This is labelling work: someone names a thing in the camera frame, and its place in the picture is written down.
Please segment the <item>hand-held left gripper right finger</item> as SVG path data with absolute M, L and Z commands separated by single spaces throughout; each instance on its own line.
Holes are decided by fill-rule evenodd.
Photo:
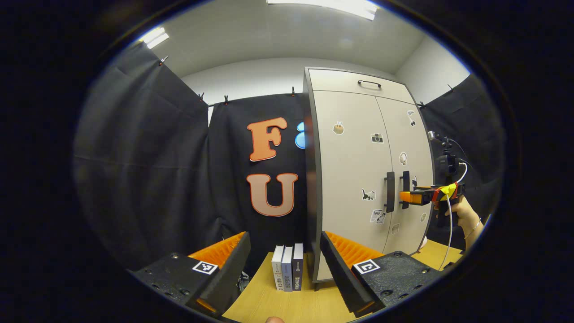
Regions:
M 402 251 L 383 254 L 328 231 L 320 249 L 344 303 L 356 317 L 409 299 L 442 272 Z

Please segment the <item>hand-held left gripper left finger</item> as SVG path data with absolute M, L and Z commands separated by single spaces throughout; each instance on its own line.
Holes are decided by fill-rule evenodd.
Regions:
M 190 255 L 171 252 L 131 274 L 160 296 L 219 318 L 231 306 L 250 250 L 243 231 Z

